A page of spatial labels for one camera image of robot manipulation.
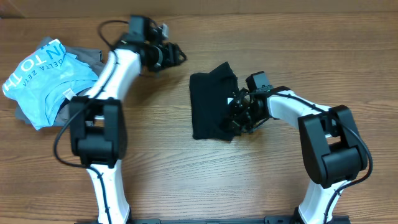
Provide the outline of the black t-shirt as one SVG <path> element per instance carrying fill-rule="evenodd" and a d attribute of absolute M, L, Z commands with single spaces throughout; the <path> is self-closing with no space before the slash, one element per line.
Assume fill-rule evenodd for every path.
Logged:
<path fill-rule="evenodd" d="M 222 128 L 229 115 L 228 100 L 239 92 L 238 80 L 228 62 L 208 73 L 194 73 L 189 83 L 193 138 L 232 141 L 234 133 Z"/>

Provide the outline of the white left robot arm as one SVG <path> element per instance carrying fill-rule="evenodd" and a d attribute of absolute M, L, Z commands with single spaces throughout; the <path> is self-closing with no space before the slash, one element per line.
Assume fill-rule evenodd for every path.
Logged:
<path fill-rule="evenodd" d="M 131 16 L 129 26 L 113 44 L 98 81 L 83 96 L 70 101 L 67 127 L 77 165 L 90 176 L 95 191 L 96 223 L 131 223 L 131 207 L 124 193 L 122 160 L 127 151 L 123 101 L 143 69 L 158 73 L 187 60 L 169 42 L 169 27 L 145 16 Z"/>

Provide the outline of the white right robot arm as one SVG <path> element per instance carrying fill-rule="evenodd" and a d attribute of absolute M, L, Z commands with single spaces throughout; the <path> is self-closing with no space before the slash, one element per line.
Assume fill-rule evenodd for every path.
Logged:
<path fill-rule="evenodd" d="M 370 151 L 361 139 L 351 110 L 344 105 L 318 105 L 286 86 L 274 87 L 264 72 L 246 79 L 246 88 L 227 99 L 230 112 L 224 121 L 236 135 L 252 133 L 269 119 L 298 129 L 305 170 L 310 178 L 304 200 L 293 215 L 266 216 L 264 223 L 350 223 L 333 210 L 344 189 L 372 172 Z"/>

